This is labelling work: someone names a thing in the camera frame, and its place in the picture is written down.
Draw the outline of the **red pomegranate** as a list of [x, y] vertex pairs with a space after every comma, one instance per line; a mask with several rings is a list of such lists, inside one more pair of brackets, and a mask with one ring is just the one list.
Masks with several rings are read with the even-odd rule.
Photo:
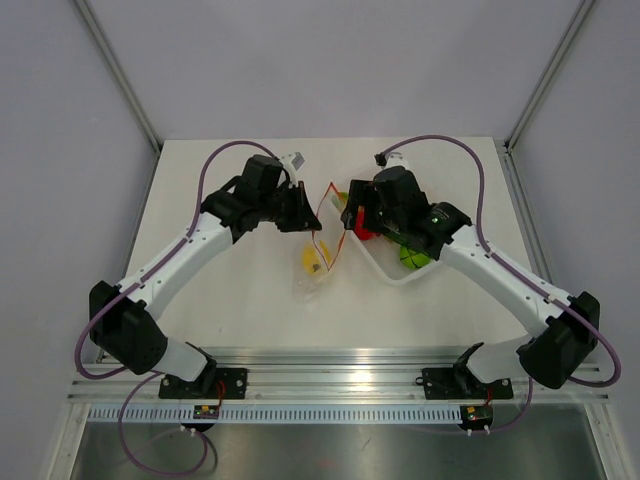
[[373, 232], [364, 226], [364, 219], [365, 210], [363, 208], [360, 208], [356, 216], [356, 224], [353, 231], [356, 237], [362, 242], [372, 240], [379, 236], [379, 233]]

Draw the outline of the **yellow bell pepper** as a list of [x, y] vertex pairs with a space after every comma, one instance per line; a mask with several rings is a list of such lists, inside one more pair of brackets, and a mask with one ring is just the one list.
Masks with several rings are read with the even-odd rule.
[[310, 276], [319, 276], [328, 271], [332, 256], [324, 241], [307, 242], [302, 246], [300, 254], [304, 272]]

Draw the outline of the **clear orange-zip bag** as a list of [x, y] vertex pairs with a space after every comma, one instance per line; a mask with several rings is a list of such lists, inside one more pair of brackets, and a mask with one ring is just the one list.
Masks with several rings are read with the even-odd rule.
[[329, 283], [336, 270], [346, 230], [341, 214], [348, 194], [331, 181], [316, 209], [321, 230], [307, 233], [293, 256], [293, 295], [299, 302], [310, 302]]

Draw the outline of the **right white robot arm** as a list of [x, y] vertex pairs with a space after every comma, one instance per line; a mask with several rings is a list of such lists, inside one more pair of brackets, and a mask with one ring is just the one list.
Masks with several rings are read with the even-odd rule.
[[370, 180], [352, 180], [341, 220], [348, 230], [361, 223], [457, 270], [525, 329], [520, 338], [479, 342], [459, 357], [453, 380], [463, 395], [476, 396], [490, 383], [520, 375], [558, 389], [597, 344], [600, 305], [591, 294], [572, 296], [509, 263], [481, 240], [468, 215], [448, 202], [430, 202], [414, 174], [402, 166], [384, 169]]

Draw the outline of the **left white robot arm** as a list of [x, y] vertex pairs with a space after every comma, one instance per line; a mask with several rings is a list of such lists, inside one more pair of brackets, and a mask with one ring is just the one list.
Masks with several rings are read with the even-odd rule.
[[90, 340], [136, 375], [165, 374], [187, 394], [208, 396], [216, 385], [216, 361], [199, 347], [167, 337], [158, 320], [207, 263], [260, 223], [270, 222], [282, 233], [320, 229], [296, 178], [303, 163], [299, 153], [250, 157], [241, 174], [199, 200], [192, 223], [149, 264], [116, 285], [96, 284], [89, 296]]

